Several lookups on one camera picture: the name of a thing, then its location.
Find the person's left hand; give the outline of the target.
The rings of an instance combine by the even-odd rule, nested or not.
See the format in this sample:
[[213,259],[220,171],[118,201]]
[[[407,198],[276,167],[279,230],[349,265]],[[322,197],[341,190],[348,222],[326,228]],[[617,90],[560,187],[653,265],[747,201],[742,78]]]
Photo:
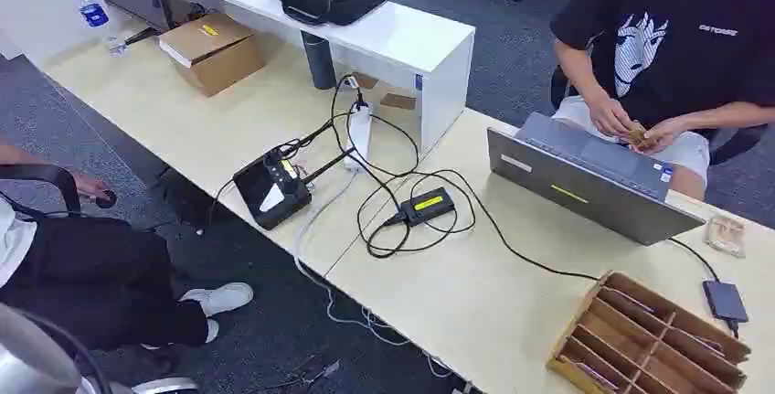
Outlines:
[[651,129],[635,130],[630,148],[642,154],[656,154],[665,150],[682,133],[688,131],[686,118],[674,117],[657,123]]

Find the person's right hand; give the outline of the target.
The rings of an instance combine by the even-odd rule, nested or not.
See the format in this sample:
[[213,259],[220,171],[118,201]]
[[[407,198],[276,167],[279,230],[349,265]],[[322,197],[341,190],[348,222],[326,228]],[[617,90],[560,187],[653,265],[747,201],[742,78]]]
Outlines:
[[603,95],[586,100],[589,116],[595,127],[606,136],[626,137],[634,129],[634,123],[613,98]]

